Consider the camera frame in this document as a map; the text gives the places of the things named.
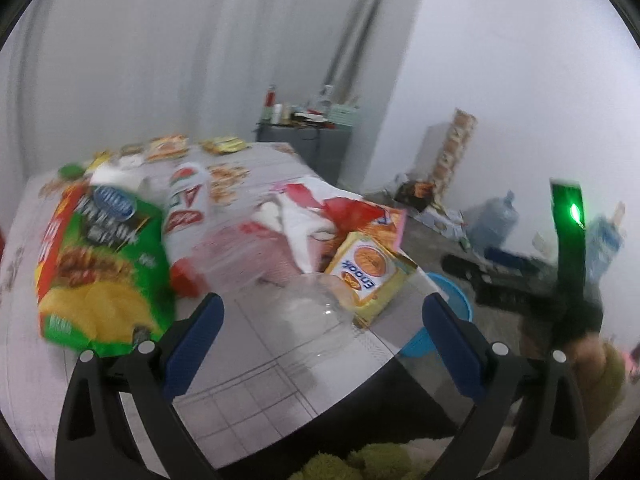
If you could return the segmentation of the clear red-printed plastic bag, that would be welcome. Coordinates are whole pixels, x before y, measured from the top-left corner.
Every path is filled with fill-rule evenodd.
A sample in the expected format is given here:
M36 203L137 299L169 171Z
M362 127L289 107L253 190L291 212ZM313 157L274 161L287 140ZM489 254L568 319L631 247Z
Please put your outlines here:
M251 221L216 226L193 258L208 289L234 295L277 358L320 361L359 335L347 287L334 276L299 270L281 233Z

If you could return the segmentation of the blue water jug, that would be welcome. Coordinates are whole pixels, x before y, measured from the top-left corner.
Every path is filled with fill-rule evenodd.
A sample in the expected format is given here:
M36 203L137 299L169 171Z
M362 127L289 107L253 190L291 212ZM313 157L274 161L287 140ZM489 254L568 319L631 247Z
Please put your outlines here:
M483 257L487 248L500 248L520 220L514 208L512 191L503 197L486 200L469 223L466 236L477 255Z
M623 237L612 220L597 216L586 231L586 279L598 284L623 246Z

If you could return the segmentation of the blue plastic basin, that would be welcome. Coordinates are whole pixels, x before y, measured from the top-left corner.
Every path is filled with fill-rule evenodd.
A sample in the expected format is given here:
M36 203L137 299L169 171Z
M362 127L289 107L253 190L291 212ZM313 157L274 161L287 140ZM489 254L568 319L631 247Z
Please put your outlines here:
M436 292L442 296L442 299L446 301L449 309L452 313L457 315L462 321L473 321L473 308L465 293L462 289L449 278L434 273L420 272L422 276L422 282L432 283L432 288L436 289ZM418 330L411 339L400 349L399 353L406 358L422 358L436 349L434 341L432 341L431 333L422 327Z

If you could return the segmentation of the green potato chip bag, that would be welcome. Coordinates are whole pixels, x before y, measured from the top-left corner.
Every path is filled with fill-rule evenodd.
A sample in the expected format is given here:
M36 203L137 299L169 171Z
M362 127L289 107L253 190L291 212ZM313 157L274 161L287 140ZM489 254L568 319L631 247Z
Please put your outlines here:
M39 331L75 351L120 356L175 321L160 208L87 182L66 188L35 268Z

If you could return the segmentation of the yellow cookie box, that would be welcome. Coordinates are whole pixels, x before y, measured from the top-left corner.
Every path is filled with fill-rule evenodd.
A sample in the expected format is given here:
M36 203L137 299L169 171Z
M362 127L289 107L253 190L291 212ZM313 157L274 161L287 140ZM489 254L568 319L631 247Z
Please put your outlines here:
M417 268L410 258L392 252L374 238L350 232L324 273L348 288L346 309L360 326L369 327Z

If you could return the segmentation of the floral tablecloth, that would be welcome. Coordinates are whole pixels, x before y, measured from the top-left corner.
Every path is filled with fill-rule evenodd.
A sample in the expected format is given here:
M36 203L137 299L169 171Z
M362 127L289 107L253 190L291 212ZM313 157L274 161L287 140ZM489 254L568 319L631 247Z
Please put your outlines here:
M73 351L39 335L35 267L40 240L60 200L53 172L24 188L1 263L1 411L37 470L54 474L58 422ZM207 458L224 466L249 456L319 416L380 368L419 330L423 272L405 284L370 330L343 339L304 341L294 325L264 312L266 283L224 294L224 325L186 394L175 402Z

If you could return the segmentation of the tall printed cardboard box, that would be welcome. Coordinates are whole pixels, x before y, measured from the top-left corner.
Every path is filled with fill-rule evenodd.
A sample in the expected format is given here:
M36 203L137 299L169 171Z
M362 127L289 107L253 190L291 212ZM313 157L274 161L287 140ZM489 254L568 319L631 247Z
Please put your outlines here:
M447 129L444 142L438 151L430 172L434 196L442 198L449 188L457 166L462 161L466 149L472 139L477 119L472 114L459 110L454 111L454 118Z

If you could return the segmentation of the pink orange chip bag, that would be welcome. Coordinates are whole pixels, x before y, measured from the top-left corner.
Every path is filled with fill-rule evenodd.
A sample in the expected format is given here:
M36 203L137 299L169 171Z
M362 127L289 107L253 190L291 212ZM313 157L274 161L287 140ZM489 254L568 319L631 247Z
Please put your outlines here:
M281 190L297 206L333 224L332 231L314 234L316 240L326 238L322 242L325 255L333 256L350 232L370 236L392 252L400 251L406 224L404 210L369 202L311 176L285 183Z

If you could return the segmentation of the white red-capped drink bottle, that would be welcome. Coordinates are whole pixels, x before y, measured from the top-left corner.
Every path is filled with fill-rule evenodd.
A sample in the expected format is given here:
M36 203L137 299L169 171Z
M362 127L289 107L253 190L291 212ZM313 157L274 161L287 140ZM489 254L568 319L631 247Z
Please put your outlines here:
M210 217L210 174L196 162L179 165L169 179L163 220L163 244L174 291L195 298L206 284L195 269L192 252L203 239Z

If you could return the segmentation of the dark grey cabinet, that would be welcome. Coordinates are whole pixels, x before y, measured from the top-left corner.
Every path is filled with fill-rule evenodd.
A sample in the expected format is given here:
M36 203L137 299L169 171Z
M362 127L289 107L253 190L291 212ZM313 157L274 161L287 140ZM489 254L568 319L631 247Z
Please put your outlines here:
M276 126L259 124L256 141L287 143L329 184L336 185L352 138L349 127Z

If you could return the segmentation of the mint green box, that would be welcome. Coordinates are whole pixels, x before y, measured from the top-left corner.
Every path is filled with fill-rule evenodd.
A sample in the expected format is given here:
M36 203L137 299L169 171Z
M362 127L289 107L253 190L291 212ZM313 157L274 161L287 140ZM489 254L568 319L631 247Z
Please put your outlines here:
M359 119L359 107L347 104L332 104L329 107L326 120L332 124L352 128Z

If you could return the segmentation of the white paper napkin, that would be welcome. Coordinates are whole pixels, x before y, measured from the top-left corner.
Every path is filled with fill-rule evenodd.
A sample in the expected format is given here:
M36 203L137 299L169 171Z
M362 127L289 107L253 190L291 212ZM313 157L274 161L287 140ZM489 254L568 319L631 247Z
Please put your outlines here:
M271 232L281 234L288 242L293 261L305 274L317 269L310 240L332 240L334 223L318 212L299 206L285 193L276 194L259 205L250 216L253 222Z

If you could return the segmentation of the orange snack packet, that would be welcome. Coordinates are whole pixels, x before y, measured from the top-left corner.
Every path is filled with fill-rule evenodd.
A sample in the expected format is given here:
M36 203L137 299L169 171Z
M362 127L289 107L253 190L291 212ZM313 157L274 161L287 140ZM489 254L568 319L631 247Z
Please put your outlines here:
M183 134L161 136L150 141L145 159L148 162L174 159L184 156L189 151L189 138Z

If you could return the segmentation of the yellow snack packet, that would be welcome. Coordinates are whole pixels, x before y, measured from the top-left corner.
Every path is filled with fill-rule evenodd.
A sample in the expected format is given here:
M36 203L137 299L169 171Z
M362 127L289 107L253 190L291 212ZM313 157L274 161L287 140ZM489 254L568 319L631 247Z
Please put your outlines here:
M200 147L209 154L228 155L244 151L250 146L237 136L216 136L200 142Z

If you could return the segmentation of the red thermos bottle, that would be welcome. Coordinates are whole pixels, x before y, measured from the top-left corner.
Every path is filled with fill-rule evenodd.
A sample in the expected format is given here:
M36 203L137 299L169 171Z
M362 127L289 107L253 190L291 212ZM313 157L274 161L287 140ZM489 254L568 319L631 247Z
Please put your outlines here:
M274 101L276 100L276 90L277 87L274 84L270 84L265 98L265 107L273 107Z

